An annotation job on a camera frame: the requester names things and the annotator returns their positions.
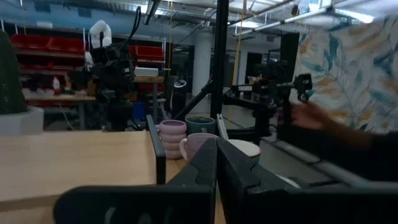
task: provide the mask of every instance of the pink cup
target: pink cup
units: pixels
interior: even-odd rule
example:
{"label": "pink cup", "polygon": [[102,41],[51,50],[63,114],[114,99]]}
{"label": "pink cup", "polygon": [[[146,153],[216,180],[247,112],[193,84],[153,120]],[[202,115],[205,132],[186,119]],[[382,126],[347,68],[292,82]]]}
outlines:
{"label": "pink cup", "polygon": [[190,160],[193,158],[195,153],[199,151],[205,141],[209,138],[218,138],[218,136],[214,134],[208,133],[195,133],[188,135],[187,138],[180,141],[180,152],[184,159]]}

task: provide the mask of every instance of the leaf pattern wallpaper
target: leaf pattern wallpaper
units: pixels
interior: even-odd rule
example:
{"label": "leaf pattern wallpaper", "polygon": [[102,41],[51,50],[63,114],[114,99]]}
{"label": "leaf pattern wallpaper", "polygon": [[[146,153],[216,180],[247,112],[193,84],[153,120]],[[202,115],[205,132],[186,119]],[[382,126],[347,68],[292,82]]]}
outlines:
{"label": "leaf pattern wallpaper", "polygon": [[312,74],[310,101],[335,120],[374,133],[398,130],[398,17],[301,34],[294,75],[302,73]]}

